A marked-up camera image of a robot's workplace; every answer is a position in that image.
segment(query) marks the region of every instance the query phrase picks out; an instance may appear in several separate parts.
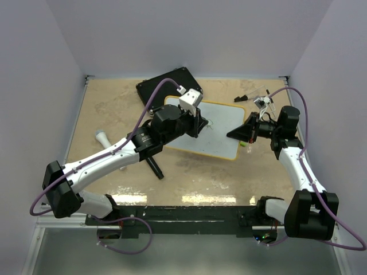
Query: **beige tabletop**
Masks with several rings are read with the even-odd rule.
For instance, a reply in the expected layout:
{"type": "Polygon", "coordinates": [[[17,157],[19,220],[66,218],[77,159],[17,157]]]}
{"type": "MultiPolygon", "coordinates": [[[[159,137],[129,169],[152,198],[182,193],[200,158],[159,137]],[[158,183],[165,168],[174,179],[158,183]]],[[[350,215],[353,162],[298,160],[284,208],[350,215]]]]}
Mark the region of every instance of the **beige tabletop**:
{"type": "MultiPolygon", "coordinates": [[[[95,132],[103,129],[114,144],[131,132],[143,103],[135,85],[141,79],[90,80],[73,136],[68,162],[102,150],[95,132]]],[[[204,100],[233,104],[236,96],[262,85],[270,92],[284,87],[282,80],[198,79],[204,100]]],[[[274,97],[276,113],[289,105],[284,91],[274,97]]],[[[246,116],[258,111],[252,101],[244,106],[246,116]]],[[[270,149],[270,140],[239,148],[234,161],[165,148],[154,156],[163,171],[159,180],[146,162],[116,170],[95,181],[87,191],[113,195],[124,205],[253,205],[261,196],[276,196],[287,201],[293,196],[288,174],[270,149]]]]}

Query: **white wall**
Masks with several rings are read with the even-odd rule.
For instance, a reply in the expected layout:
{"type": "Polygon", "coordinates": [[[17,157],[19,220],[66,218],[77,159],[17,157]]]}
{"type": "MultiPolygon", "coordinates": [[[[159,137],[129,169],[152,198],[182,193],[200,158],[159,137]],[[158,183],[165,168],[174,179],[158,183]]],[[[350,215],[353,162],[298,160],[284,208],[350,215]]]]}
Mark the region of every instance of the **white wall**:
{"type": "Polygon", "coordinates": [[[0,274],[20,274],[46,165],[62,160],[83,75],[44,0],[0,3],[0,274]]]}
{"type": "MultiPolygon", "coordinates": [[[[367,1],[334,0],[293,71],[310,113],[309,156],[324,186],[339,196],[338,216],[367,240],[367,1]]],[[[301,107],[297,96],[292,97],[301,107]]],[[[345,231],[345,244],[358,245],[345,231]]],[[[366,274],[366,252],[348,252],[366,274]]]]}
{"type": "Polygon", "coordinates": [[[289,75],[331,0],[47,0],[82,71],[289,75]]]}

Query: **black motor joint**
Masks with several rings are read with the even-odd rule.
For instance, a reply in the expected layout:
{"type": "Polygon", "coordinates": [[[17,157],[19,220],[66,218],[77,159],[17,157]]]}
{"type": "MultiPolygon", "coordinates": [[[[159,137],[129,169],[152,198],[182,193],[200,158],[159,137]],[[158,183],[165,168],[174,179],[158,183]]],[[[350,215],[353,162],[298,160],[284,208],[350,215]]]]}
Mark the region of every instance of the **black motor joint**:
{"type": "Polygon", "coordinates": [[[257,137],[271,139],[271,149],[279,158],[282,148],[303,148],[299,139],[295,136],[300,112],[292,106],[284,106],[280,110],[277,121],[269,119],[262,121],[259,113],[252,112],[245,123],[227,133],[227,137],[254,143],[257,137]]]}
{"type": "Polygon", "coordinates": [[[193,116],[179,106],[164,105],[154,113],[150,124],[144,123],[137,130],[131,141],[141,161],[161,152],[164,145],[184,134],[197,138],[207,124],[198,108],[193,116]]]}

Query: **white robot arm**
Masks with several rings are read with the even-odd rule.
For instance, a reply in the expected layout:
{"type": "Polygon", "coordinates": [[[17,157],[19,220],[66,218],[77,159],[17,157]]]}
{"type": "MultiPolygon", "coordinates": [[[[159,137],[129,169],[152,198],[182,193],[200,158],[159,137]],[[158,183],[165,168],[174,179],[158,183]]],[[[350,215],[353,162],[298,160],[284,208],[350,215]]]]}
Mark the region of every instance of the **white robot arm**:
{"type": "MultiPolygon", "coordinates": [[[[270,102],[258,102],[262,115],[270,102]]],[[[290,204],[279,198],[262,197],[258,205],[262,206],[263,214],[283,223],[289,237],[330,239],[335,220],[321,206],[312,184],[316,185],[328,208],[335,215],[339,201],[335,194],[326,192],[302,155],[303,146],[295,136],[299,115],[299,110],[292,106],[284,106],[277,121],[270,116],[269,121],[265,121],[259,113],[252,112],[246,122],[228,132],[227,137],[249,143],[255,142],[258,136],[271,139],[271,149],[287,170],[295,194],[290,204]]]]}
{"type": "Polygon", "coordinates": [[[182,94],[179,106],[164,105],[156,110],[151,120],[128,134],[130,141],[123,138],[109,148],[64,166],[58,162],[47,166],[43,189],[63,177],[58,185],[46,192],[56,218],[68,217],[75,212],[105,218],[112,212],[114,201],[111,196],[84,191],[89,184],[120,167],[161,152],[165,144],[184,134],[197,138],[208,123],[197,108],[202,94],[194,89],[186,92],[183,87],[178,92],[182,94]]]}

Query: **black cable connector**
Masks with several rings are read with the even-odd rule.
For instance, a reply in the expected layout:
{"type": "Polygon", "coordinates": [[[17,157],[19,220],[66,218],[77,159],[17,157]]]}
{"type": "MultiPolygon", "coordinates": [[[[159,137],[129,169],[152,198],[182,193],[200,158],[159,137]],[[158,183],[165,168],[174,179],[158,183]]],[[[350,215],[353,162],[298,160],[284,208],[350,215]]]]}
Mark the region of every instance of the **black cable connector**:
{"type": "MultiPolygon", "coordinates": [[[[270,92],[268,89],[266,89],[266,93],[268,94],[268,96],[270,95],[270,92]]],[[[270,97],[270,102],[274,104],[273,98],[270,97]]]]}
{"type": "Polygon", "coordinates": [[[241,96],[241,97],[237,96],[235,98],[235,102],[241,102],[241,101],[246,101],[246,100],[248,100],[247,95],[244,95],[244,96],[241,96]]]}

